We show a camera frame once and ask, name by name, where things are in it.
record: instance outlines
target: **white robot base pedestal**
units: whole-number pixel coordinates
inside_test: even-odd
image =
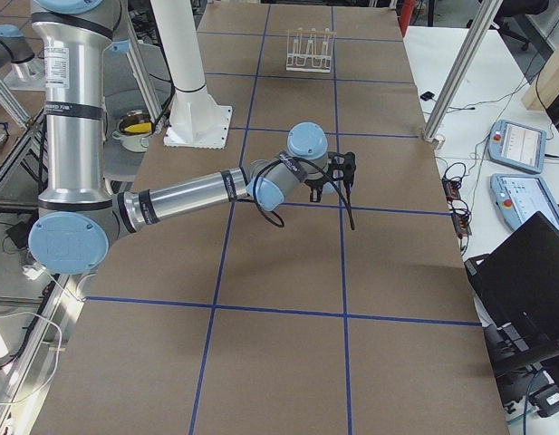
[[[206,89],[203,91],[202,95],[202,92],[197,92],[197,98],[193,94],[177,92],[172,104],[170,126],[164,137],[166,146],[217,150],[225,147],[233,108],[219,106]]]

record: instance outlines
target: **metal base plate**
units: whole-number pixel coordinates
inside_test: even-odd
[[[189,138],[188,134],[177,125],[171,125],[164,137],[164,144],[167,147],[191,147],[191,148],[207,148],[212,150],[222,150],[226,145],[226,136],[231,125],[233,116],[233,108],[231,106],[219,106],[226,112],[226,122],[219,124],[215,128],[203,131],[194,138]]]

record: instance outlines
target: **white cable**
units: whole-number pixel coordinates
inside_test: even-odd
[[[39,315],[37,313],[30,313],[28,311],[24,311],[22,313],[15,313],[15,314],[7,314],[7,315],[0,315],[0,319],[5,319],[7,317],[16,317],[18,315],[32,315],[34,317],[38,317],[40,319],[42,319],[44,322],[50,324],[51,326],[55,327],[55,329],[58,330],[58,347],[55,351],[55,359],[53,360],[53,370],[52,373],[50,374],[50,376],[45,380],[45,382],[40,385],[39,387],[37,387],[35,390],[33,390],[32,392],[30,392],[28,395],[26,395],[24,398],[20,399],[19,401],[0,401],[0,406],[6,406],[6,405],[17,405],[19,403],[23,403],[24,401],[27,401],[28,399],[30,399],[33,395],[35,395],[37,392],[39,392],[40,390],[42,390],[43,388],[45,388],[46,385],[48,385],[52,379],[53,376],[55,375],[55,373],[58,370],[58,362],[60,361],[60,351],[62,349],[62,328],[58,325],[55,324],[54,322],[52,322],[50,319],[47,319],[45,317],[43,317],[42,315]]]
[[[29,265],[28,265],[28,266],[22,267],[22,269],[26,269],[26,268],[33,269],[33,270],[38,270],[37,268],[35,268],[35,267],[33,267],[33,266],[29,266]],[[51,279],[52,281],[54,281],[55,284],[56,284],[57,286],[59,286],[64,292],[68,292],[68,294],[70,294],[70,296],[71,296],[73,299],[75,299],[75,300],[78,301],[78,302],[86,302],[86,298],[85,298],[85,297],[84,297],[84,298],[80,298],[80,297],[78,297],[77,295],[75,295],[75,294],[74,294],[72,291],[70,291],[70,289],[68,289],[65,285],[60,284],[60,282],[59,282],[57,279],[55,279],[47,270],[44,269],[44,270],[42,270],[41,272],[42,272],[43,274],[48,275],[48,276],[50,277],[50,279]],[[84,276],[84,277],[80,280],[80,282],[78,283],[78,285],[76,286],[76,289],[80,290],[80,284],[82,283],[82,281],[84,281],[86,278],[89,278],[90,276],[94,276],[94,275],[96,275],[96,274],[89,274],[89,275]]]

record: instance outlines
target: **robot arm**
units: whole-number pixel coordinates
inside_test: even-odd
[[[288,137],[287,150],[279,152],[271,161],[256,160],[247,169],[227,169],[168,188],[120,193],[115,207],[122,223],[134,233],[166,218],[249,195],[256,197],[262,209],[272,211],[303,182],[312,189],[311,201],[319,202],[323,187],[330,186],[328,178],[333,178],[335,170],[345,174],[346,190],[351,188],[355,172],[353,153],[341,156],[328,152],[325,134],[311,122],[296,125]],[[337,161],[340,156],[346,158],[350,168],[342,168]]]
[[[334,180],[342,180],[349,194],[353,155],[329,153],[321,128],[305,122],[270,161],[113,198],[102,182],[102,55],[125,19],[122,0],[33,1],[33,26],[45,45],[50,162],[48,187],[38,200],[40,218],[29,236],[38,262],[56,273],[80,274],[103,260],[120,227],[135,232],[248,194],[270,211],[302,182],[312,189],[312,201]],[[334,179],[336,170],[342,176]]]

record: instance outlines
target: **sticker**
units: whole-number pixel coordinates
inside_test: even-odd
[[[307,172],[297,160],[295,160],[285,151],[281,151],[279,154],[277,154],[277,158],[280,159],[281,162],[289,169],[289,171],[297,177],[300,183],[305,181],[305,179],[307,178]]]
[[[559,393],[558,392],[556,392],[555,394],[553,394],[550,397],[547,397],[547,403],[549,403],[549,405],[551,405],[551,406],[555,405],[558,401],[559,401]]]
[[[70,88],[70,49],[45,47],[45,87]]]
[[[43,106],[46,115],[68,116],[70,118],[86,118],[88,120],[101,120],[102,109],[64,101],[46,101]]]
[[[223,177],[223,183],[225,184],[226,195],[228,196],[228,201],[233,202],[237,200],[235,182],[233,181],[233,176],[229,170],[223,170],[221,172],[221,177]]]

